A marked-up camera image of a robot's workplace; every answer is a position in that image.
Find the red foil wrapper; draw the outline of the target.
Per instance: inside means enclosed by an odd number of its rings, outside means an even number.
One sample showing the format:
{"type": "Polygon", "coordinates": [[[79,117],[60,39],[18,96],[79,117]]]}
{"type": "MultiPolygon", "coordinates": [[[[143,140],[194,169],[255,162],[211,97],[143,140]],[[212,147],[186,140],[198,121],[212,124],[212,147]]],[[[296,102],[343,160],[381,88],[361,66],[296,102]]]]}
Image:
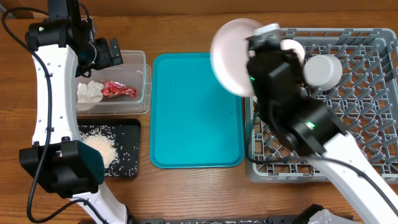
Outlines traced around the red foil wrapper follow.
{"type": "Polygon", "coordinates": [[[133,87],[126,86],[119,82],[114,81],[104,81],[101,82],[103,85],[102,94],[104,97],[112,98],[115,96],[127,95],[131,98],[136,96],[137,90],[133,87]]]}

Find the small pink-white bowl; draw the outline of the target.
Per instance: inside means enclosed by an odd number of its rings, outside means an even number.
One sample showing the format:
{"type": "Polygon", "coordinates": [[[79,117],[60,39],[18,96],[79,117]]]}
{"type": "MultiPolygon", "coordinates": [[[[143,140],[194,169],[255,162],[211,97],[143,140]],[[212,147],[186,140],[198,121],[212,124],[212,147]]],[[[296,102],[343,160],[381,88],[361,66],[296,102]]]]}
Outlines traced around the small pink-white bowl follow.
{"type": "Polygon", "coordinates": [[[300,63],[304,63],[305,49],[299,42],[292,39],[284,39],[280,42],[280,47],[282,50],[293,50],[296,53],[300,63]]]}

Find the large white plate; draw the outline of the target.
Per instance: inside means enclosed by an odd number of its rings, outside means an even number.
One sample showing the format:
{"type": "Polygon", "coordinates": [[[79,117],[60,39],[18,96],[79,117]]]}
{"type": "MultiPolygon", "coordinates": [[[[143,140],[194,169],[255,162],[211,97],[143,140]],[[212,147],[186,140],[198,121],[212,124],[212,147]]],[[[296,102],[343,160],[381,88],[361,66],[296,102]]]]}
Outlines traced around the large white plate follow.
{"type": "Polygon", "coordinates": [[[230,93],[254,96],[246,64],[248,57],[247,38],[262,26],[252,19],[235,19],[223,25],[215,34],[210,48],[213,72],[219,83],[230,93]]]}

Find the grey bowl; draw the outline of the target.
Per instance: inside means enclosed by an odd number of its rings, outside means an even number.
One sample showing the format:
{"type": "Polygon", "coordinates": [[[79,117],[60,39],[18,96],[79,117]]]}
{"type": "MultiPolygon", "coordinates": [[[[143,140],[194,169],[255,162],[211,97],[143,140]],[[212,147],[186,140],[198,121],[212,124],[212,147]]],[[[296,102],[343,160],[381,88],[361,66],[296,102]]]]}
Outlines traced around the grey bowl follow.
{"type": "Polygon", "coordinates": [[[327,91],[339,83],[343,67],[334,55],[316,55],[305,63],[303,72],[307,85],[327,91]]]}

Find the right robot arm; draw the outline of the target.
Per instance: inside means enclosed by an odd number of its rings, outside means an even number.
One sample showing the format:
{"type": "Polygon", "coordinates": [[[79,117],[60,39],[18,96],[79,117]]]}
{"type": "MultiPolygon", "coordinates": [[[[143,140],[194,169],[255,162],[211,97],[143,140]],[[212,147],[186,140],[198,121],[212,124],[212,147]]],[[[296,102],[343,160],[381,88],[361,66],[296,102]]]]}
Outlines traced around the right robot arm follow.
{"type": "Polygon", "coordinates": [[[257,98],[255,115],[277,140],[340,191],[365,223],[397,223],[397,195],[364,157],[342,120],[321,101],[303,96],[303,67],[283,50],[278,24],[248,37],[247,70],[257,98]]]}

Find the white napkin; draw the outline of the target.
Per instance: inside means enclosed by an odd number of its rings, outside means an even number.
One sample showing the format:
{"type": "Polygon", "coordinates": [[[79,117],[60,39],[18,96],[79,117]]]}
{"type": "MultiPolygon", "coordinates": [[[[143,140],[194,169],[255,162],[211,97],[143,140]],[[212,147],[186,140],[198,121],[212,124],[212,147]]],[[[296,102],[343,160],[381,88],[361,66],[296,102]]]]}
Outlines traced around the white napkin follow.
{"type": "Polygon", "coordinates": [[[103,99],[102,90],[104,85],[99,82],[90,81],[88,84],[79,83],[77,97],[79,103],[97,103],[103,99]]]}

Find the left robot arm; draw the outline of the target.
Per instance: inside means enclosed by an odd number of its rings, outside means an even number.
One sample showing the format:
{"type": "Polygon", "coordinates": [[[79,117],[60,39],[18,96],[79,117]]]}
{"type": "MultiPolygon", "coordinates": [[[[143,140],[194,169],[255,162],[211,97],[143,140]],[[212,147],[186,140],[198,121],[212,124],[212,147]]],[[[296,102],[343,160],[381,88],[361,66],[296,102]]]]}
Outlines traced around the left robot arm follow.
{"type": "Polygon", "coordinates": [[[48,18],[29,26],[23,46],[37,74],[37,121],[32,147],[19,152],[33,186],[80,205],[96,223],[133,223],[104,181],[101,154],[81,140],[75,78],[120,65],[116,40],[96,39],[77,0],[48,2],[48,18]]]}

